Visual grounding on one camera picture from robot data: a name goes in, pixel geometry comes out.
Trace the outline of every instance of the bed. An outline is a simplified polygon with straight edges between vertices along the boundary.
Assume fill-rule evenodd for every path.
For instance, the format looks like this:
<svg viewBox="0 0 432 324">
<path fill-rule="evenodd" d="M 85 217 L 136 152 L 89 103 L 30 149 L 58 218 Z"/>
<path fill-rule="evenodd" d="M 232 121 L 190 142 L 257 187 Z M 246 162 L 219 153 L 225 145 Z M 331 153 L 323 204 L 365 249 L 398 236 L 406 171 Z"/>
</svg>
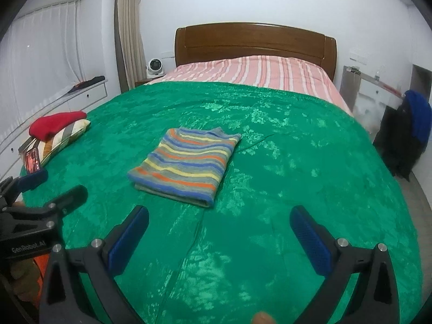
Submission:
<svg viewBox="0 0 432 324">
<path fill-rule="evenodd" d="M 179 29 L 175 47 L 178 68 L 91 111 L 89 132 L 50 161 L 48 182 L 25 202 L 88 188 L 87 203 L 64 220 L 68 247 L 104 237 L 145 205 L 150 226 L 116 281 L 149 324 L 249 322 L 261 310 L 293 322 L 323 280 L 289 228 L 291 208 L 302 204 L 335 237 L 388 246 L 408 323 L 423 277 L 416 231 L 367 133 L 330 94 L 336 41 L 296 28 L 216 23 Z M 250 80 L 230 73 L 248 60 L 256 64 Z M 242 134 L 214 208 L 135 190 L 126 178 L 167 129 L 180 126 Z"/>
</svg>

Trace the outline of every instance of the metal screw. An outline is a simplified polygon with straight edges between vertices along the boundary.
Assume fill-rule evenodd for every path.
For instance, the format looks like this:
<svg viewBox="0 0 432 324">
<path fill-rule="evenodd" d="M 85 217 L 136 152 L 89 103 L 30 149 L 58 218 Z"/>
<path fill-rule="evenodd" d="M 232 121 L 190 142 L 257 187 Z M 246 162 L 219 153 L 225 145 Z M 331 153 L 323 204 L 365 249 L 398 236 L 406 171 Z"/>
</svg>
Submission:
<svg viewBox="0 0 432 324">
<path fill-rule="evenodd" d="M 378 249 L 382 252 L 387 251 L 387 246 L 385 244 L 378 244 Z"/>
<path fill-rule="evenodd" d="M 57 253 L 57 252 L 60 252 L 60 250 L 61 250 L 60 244 L 56 244 L 53 246 L 53 252 Z"/>
<path fill-rule="evenodd" d="M 103 240 L 102 239 L 94 239 L 91 243 L 92 247 L 98 248 L 102 245 Z"/>
<path fill-rule="evenodd" d="M 338 244 L 340 247 L 347 247 L 347 246 L 349 245 L 349 242 L 348 242 L 347 239 L 339 238 L 337 241 L 338 241 L 337 244 Z"/>
</svg>

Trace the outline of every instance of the beige curtain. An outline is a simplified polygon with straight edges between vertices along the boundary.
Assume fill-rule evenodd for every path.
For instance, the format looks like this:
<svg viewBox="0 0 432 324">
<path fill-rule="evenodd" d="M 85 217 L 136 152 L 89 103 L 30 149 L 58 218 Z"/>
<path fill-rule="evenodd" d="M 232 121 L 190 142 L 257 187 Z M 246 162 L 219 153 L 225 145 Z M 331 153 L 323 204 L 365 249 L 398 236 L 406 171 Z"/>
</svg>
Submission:
<svg viewBox="0 0 432 324">
<path fill-rule="evenodd" d="M 135 82 L 146 78 L 138 12 L 138 0 L 117 0 L 118 31 L 129 89 L 135 87 Z"/>
</svg>

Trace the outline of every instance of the wooden nightstand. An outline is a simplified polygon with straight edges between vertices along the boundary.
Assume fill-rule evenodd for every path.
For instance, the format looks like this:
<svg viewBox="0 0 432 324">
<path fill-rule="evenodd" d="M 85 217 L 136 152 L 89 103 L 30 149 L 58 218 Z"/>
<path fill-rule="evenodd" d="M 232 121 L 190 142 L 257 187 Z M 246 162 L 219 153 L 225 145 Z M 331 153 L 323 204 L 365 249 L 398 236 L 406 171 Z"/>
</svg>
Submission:
<svg viewBox="0 0 432 324">
<path fill-rule="evenodd" d="M 139 81 L 135 82 L 135 87 L 140 86 L 140 85 L 144 85 L 144 84 L 147 84 L 147 83 L 150 83 L 151 81 L 153 81 L 155 79 L 158 79 L 160 77 L 164 77 L 164 76 L 165 76 L 165 74 L 164 75 L 159 75 L 157 77 L 152 77 L 152 78 L 147 78 L 147 79 L 144 79 L 144 80 L 139 80 Z"/>
</svg>

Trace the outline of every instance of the folded red garment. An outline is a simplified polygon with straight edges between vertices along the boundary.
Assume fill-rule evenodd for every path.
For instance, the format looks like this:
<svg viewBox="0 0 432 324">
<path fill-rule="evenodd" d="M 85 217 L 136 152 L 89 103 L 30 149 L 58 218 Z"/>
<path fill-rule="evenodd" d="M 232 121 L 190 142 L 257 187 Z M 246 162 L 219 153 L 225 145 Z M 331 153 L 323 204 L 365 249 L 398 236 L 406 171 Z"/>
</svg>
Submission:
<svg viewBox="0 0 432 324">
<path fill-rule="evenodd" d="M 63 112 L 40 117 L 30 126 L 29 135 L 46 142 L 69 124 L 85 118 L 87 118 L 87 114 L 83 111 Z"/>
</svg>

